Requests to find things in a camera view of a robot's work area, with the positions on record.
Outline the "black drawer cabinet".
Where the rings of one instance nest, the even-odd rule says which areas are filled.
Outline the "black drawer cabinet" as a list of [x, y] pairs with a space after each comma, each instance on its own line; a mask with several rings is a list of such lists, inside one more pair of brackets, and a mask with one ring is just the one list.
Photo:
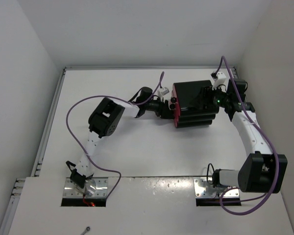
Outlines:
[[174, 125], [176, 128], [211, 125], [219, 107], [200, 102], [202, 88], [210, 87], [210, 80], [173, 83], [171, 103], [174, 104]]

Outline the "pink drawer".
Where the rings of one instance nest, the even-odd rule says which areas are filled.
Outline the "pink drawer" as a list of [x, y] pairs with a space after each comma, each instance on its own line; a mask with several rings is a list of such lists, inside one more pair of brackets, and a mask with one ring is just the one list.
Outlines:
[[175, 87], [172, 88], [170, 101], [172, 104], [175, 104], [178, 101]]
[[176, 103], [171, 103], [170, 104], [170, 110], [173, 113], [174, 119], [178, 119], [179, 115], [180, 115], [180, 108], [179, 108], [179, 104]]
[[178, 128], [179, 116], [174, 117], [174, 126]]

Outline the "pink top drawer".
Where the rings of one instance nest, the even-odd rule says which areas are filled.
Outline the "pink top drawer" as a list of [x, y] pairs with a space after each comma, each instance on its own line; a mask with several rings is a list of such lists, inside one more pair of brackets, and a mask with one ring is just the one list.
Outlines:
[[175, 87], [172, 88], [170, 101], [172, 104], [175, 104], [178, 101]]

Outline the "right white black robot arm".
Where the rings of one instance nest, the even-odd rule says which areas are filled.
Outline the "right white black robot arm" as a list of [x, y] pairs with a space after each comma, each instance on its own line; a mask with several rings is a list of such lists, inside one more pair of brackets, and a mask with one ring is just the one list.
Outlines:
[[242, 79], [229, 80], [226, 91], [220, 85], [203, 86], [194, 99], [197, 108], [224, 108], [241, 137], [247, 156], [240, 170], [215, 170], [212, 186], [237, 187], [242, 192], [278, 193], [288, 161], [283, 154], [274, 155], [261, 134], [255, 109], [250, 102], [245, 102], [247, 88], [248, 83]]

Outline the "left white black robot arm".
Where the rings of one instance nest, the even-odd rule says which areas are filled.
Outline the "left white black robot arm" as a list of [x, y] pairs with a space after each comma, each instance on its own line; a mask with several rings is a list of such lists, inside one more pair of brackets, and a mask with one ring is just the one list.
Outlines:
[[134, 96], [126, 101], [117, 97], [95, 95], [93, 98], [101, 98], [101, 102], [91, 113], [88, 119], [88, 138], [85, 146], [81, 144], [69, 127], [69, 114], [77, 105], [73, 105], [66, 115], [66, 126], [71, 136], [76, 140], [83, 151], [79, 162], [74, 164], [66, 161], [70, 169], [70, 180], [80, 189], [84, 189], [86, 184], [93, 177], [95, 169], [122, 174], [117, 170], [106, 169], [98, 166], [93, 159], [95, 151], [101, 139], [111, 136], [122, 117], [140, 118], [146, 111], [154, 112], [157, 117], [164, 119], [174, 119], [173, 110], [169, 108], [169, 101], [164, 96], [169, 93], [166, 87], [152, 90], [149, 87], [140, 88]]

